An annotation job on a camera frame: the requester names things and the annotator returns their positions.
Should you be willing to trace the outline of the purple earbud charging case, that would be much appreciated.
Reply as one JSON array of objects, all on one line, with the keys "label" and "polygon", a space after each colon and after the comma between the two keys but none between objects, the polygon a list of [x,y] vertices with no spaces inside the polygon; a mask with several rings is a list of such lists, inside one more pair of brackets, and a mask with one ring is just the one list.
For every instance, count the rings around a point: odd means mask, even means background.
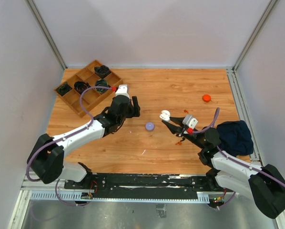
[{"label": "purple earbud charging case", "polygon": [[146,129],[147,131],[152,131],[152,130],[154,130],[154,128],[155,128],[155,125],[154,125],[154,123],[152,123],[152,122],[147,122],[147,123],[145,124],[145,129]]}]

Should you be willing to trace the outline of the orange charging case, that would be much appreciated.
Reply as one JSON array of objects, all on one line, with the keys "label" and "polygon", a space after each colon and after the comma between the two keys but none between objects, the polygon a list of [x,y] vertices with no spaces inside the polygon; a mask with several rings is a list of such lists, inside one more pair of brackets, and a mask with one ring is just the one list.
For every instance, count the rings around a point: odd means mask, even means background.
[{"label": "orange charging case", "polygon": [[211,101],[211,96],[209,95],[209,94],[204,94],[203,96],[202,96],[202,100],[204,101],[204,102],[206,102],[206,103],[208,103],[208,102],[210,102]]}]

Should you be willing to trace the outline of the white charging case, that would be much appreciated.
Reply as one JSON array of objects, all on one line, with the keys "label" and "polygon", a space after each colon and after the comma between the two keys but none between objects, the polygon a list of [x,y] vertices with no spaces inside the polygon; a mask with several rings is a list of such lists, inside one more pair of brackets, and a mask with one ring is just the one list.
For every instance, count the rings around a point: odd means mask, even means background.
[{"label": "white charging case", "polygon": [[159,117],[161,118],[162,121],[170,122],[171,114],[168,110],[162,110]]}]

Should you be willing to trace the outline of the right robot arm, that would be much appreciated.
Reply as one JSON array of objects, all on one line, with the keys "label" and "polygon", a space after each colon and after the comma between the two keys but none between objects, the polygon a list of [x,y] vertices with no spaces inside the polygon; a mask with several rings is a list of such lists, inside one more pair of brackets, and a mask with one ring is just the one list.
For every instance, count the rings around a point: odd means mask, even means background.
[{"label": "right robot arm", "polygon": [[222,187],[244,195],[271,219],[285,210],[285,179],[275,166],[247,163],[223,151],[219,147],[221,141],[213,122],[197,130],[198,121],[190,114],[185,117],[160,114],[160,118],[172,134],[201,149],[198,153],[201,163],[211,168],[206,174],[206,186],[210,190]]}]

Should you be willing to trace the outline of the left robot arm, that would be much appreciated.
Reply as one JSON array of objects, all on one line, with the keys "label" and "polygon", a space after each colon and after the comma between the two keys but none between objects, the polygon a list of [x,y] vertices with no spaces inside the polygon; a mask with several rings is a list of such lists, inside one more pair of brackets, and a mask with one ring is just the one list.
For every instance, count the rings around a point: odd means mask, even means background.
[{"label": "left robot arm", "polygon": [[70,163],[64,158],[74,150],[97,139],[117,132],[128,118],[139,117],[140,107],[136,96],[117,95],[109,107],[94,117],[92,122],[61,135],[41,135],[27,159],[27,170],[37,178],[30,181],[52,183],[58,179],[74,181],[86,189],[92,184],[91,170],[81,162]]}]

